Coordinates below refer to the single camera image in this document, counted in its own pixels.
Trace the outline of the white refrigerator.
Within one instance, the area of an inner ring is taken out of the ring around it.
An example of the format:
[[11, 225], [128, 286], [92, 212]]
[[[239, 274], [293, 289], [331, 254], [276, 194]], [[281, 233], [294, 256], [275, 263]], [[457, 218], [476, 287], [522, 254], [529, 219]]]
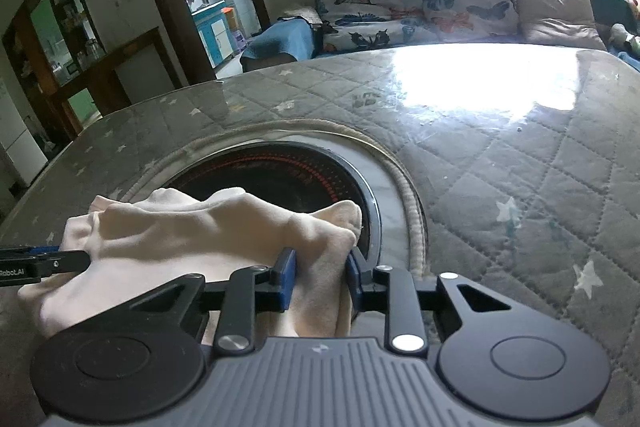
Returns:
[[32, 184], [48, 160], [37, 144], [9, 94], [0, 87], [1, 150], [24, 186]]

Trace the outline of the beige pillow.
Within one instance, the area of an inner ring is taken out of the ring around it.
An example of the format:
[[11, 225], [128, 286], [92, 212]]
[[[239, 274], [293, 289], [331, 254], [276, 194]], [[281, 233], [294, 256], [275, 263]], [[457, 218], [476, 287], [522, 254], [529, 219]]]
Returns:
[[518, 0], [526, 43], [605, 50], [590, 0]]

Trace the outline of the butterfly print square pillow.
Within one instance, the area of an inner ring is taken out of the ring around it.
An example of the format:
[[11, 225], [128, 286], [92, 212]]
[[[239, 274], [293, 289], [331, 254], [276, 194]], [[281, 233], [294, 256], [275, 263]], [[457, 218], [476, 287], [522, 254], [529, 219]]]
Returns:
[[518, 33], [518, 0], [423, 0], [428, 28], [441, 42], [465, 42]]

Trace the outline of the blue white cabinet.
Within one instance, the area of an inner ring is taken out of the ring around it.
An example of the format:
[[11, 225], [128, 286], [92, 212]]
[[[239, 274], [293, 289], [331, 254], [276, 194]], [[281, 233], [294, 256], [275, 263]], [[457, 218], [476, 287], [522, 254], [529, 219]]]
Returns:
[[234, 57], [238, 50], [228, 24], [226, 9], [227, 3], [220, 0], [203, 5], [192, 13], [196, 30], [213, 68]]

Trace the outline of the beige cloth garment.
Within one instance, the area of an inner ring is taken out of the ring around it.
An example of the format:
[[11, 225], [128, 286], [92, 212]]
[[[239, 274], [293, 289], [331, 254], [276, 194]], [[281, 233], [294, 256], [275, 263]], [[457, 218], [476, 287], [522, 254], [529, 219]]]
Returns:
[[290, 307], [258, 322], [258, 333], [288, 337], [345, 336], [352, 304], [344, 281], [349, 251], [360, 237], [362, 212], [342, 200], [313, 213], [281, 208], [231, 187], [199, 200], [158, 188], [141, 202], [98, 196], [67, 220], [61, 247], [87, 251], [90, 267], [56, 274], [17, 291], [46, 337], [188, 273], [227, 280], [251, 265], [274, 265], [296, 252]]

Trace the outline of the dark wooden side table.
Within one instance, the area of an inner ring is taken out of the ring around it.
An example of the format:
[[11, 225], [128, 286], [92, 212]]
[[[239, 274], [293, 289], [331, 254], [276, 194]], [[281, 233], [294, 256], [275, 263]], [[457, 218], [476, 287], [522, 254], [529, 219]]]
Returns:
[[63, 130], [70, 141], [75, 140], [82, 130], [78, 118], [73, 115], [68, 100], [87, 89], [98, 111], [106, 116], [131, 105], [131, 100], [117, 76], [116, 69], [125, 64], [144, 49], [152, 46], [160, 58], [174, 89], [180, 89], [182, 83], [178, 72], [172, 64], [165, 43], [160, 35], [160, 28], [154, 27], [140, 36], [126, 42], [122, 46], [108, 52], [91, 64], [85, 72], [48, 96], [53, 114], [58, 117]]

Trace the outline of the grey quilted star table cover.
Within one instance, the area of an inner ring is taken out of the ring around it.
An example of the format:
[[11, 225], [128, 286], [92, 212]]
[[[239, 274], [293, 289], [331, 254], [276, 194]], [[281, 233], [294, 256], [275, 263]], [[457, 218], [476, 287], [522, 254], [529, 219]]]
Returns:
[[150, 98], [79, 135], [1, 225], [56, 245], [103, 195], [148, 196], [226, 148], [303, 141], [367, 181], [381, 259], [452, 271], [596, 338], [605, 426], [639, 421], [639, 75], [601, 51], [441, 44], [270, 67]]

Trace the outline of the butterfly print long cushion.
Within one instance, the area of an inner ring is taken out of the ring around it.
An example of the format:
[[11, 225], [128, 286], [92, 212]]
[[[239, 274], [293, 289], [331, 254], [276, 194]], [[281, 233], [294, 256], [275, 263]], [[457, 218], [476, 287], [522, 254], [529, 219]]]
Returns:
[[322, 51], [347, 53], [434, 43], [437, 28], [423, 0], [316, 0]]

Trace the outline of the blue sofa bed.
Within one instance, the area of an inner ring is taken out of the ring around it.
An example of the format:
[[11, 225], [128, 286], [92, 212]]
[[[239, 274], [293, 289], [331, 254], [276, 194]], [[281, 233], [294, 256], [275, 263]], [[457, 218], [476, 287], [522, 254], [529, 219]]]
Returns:
[[591, 0], [316, 0], [322, 50], [350, 53], [454, 42], [516, 42], [612, 50]]

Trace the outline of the round induction hotplate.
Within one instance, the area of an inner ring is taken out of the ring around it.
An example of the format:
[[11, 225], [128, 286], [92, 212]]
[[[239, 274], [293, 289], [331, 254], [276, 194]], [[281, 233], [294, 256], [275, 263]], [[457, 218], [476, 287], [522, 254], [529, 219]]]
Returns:
[[183, 169], [165, 185], [198, 200], [241, 187], [270, 204], [304, 213], [350, 200], [362, 213], [358, 248], [369, 261], [380, 257], [382, 219], [372, 188], [351, 162], [326, 148], [280, 141], [238, 145]]

